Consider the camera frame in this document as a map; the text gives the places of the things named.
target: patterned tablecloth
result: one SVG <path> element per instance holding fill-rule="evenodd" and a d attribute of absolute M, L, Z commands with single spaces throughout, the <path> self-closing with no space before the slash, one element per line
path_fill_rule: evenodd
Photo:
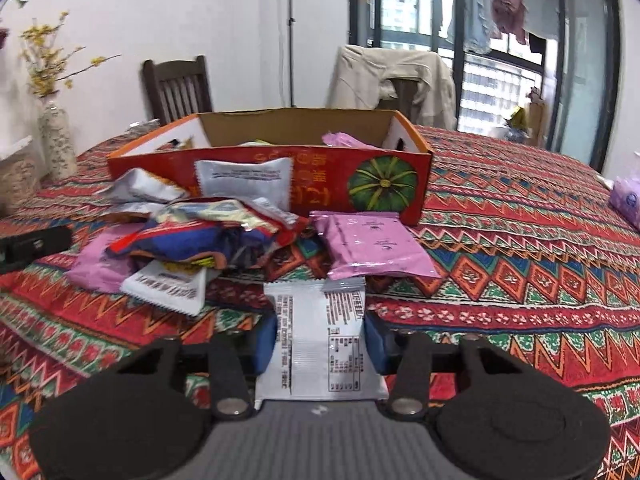
<path fill-rule="evenodd" d="M 436 151 L 420 225 L 439 280 L 375 278 L 367 306 L 394 325 L 424 327 L 437 340 L 465 332 L 491 342 L 575 388 L 610 418 L 612 439 L 600 478 L 640 471 L 640 236 L 607 206 L 607 192 L 581 163 L 517 144 L 425 130 Z M 78 251 L 105 227 L 106 153 L 122 136 L 85 153 L 79 174 L 50 185 L 0 235 L 71 224 L 74 246 L 22 272 L 0 276 L 0 460 L 36 478 L 27 430 L 47 399 L 158 336 L 202 342 L 216 330 L 251 328 L 269 307 L 262 282 L 323 277 L 326 253 L 305 233 L 264 271 L 212 282 L 195 320 L 120 294 L 67 283 Z M 432 394 L 452 395 L 436 377 Z M 203 378 L 188 395 L 208 403 Z"/>

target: green pumpkin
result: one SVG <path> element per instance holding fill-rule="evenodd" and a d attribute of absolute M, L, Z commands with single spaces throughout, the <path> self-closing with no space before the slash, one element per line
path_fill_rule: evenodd
<path fill-rule="evenodd" d="M 396 156 L 377 156 L 359 165 L 347 190 L 357 211 L 404 211 L 415 198 L 418 174 Z"/>

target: light blue garment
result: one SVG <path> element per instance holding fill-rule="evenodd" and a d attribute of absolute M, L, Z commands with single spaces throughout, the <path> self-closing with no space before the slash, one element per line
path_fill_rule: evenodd
<path fill-rule="evenodd" d="M 486 54 L 491 50 L 490 40 L 497 31 L 491 12 L 491 0 L 465 0 L 465 52 Z M 455 34 L 455 1 L 451 13 L 451 22 L 447 31 L 448 40 L 453 43 Z"/>

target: red tablecloth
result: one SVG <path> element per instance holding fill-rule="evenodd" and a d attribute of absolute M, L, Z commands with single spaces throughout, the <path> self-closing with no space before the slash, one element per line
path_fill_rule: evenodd
<path fill-rule="evenodd" d="M 640 236 L 607 206 L 607 192 L 583 164 L 484 137 L 424 130 L 436 151 L 420 225 L 413 231 L 439 280 L 376 278 L 367 306 L 396 326 L 417 325 L 437 340 L 462 333 L 491 342 L 589 397 L 609 416 L 612 440 L 600 478 L 640 469 Z M 22 272 L 1 276 L 0 460 L 23 479 L 38 474 L 28 427 L 43 402 L 158 336 L 201 342 L 215 330 L 251 328 L 269 303 L 264 280 L 323 277 L 327 256 L 307 233 L 264 272 L 212 282 L 196 320 L 127 296 L 67 283 L 78 251 L 104 228 L 104 157 L 130 137 L 85 153 L 79 175 L 41 191 L 0 235 L 71 224 L 75 244 Z M 208 402 L 190 378 L 194 402 Z M 436 378 L 433 395 L 452 385 Z"/>

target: pink snack package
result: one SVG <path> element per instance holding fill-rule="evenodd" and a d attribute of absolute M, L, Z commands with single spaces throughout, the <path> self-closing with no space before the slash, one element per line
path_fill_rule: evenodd
<path fill-rule="evenodd" d="M 334 260 L 332 280 L 370 274 L 440 277 L 398 213 L 312 211 L 309 217 Z"/>
<path fill-rule="evenodd" d="M 128 256 L 109 256 L 104 251 L 112 242 L 140 231 L 144 225 L 144 222 L 140 222 L 106 228 L 80 252 L 73 267 L 67 271 L 66 278 L 70 283 L 88 290 L 118 293 L 120 284 L 137 269 Z"/>
<path fill-rule="evenodd" d="M 361 140 L 351 137 L 349 134 L 338 132 L 337 134 L 324 134 L 322 142 L 327 146 L 341 146 L 343 148 L 365 148 L 368 150 L 380 150 L 377 146 L 365 144 Z"/>

